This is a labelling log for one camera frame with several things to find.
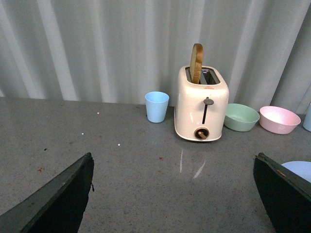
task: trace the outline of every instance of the pink bowl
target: pink bowl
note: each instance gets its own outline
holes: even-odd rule
[[[259,114],[259,124],[267,131],[277,134],[288,134],[301,122],[295,113],[274,106],[262,107]]]

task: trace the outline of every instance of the white plate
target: white plate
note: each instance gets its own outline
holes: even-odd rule
[[[284,163],[282,166],[311,183],[311,162],[292,161]]]

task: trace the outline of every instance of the speckled counter surface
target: speckled counter surface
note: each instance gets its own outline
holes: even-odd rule
[[[274,232],[255,156],[311,161],[302,123],[287,135],[224,127],[219,140],[195,143],[175,133],[172,107],[154,124],[144,105],[0,98],[0,131],[0,214],[92,153],[80,233]]]

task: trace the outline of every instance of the toaster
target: toaster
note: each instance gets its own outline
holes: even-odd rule
[[[190,67],[178,74],[178,100],[174,110],[176,133],[191,141],[214,141],[222,136],[229,89],[212,67],[202,66],[199,84],[190,79]]]

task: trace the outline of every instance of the light blue cup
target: light blue cup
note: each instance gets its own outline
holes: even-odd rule
[[[308,131],[311,131],[311,104],[306,114],[305,121],[303,122],[303,128],[305,128]]]
[[[145,95],[147,118],[153,123],[164,121],[169,95],[159,91],[149,92]]]

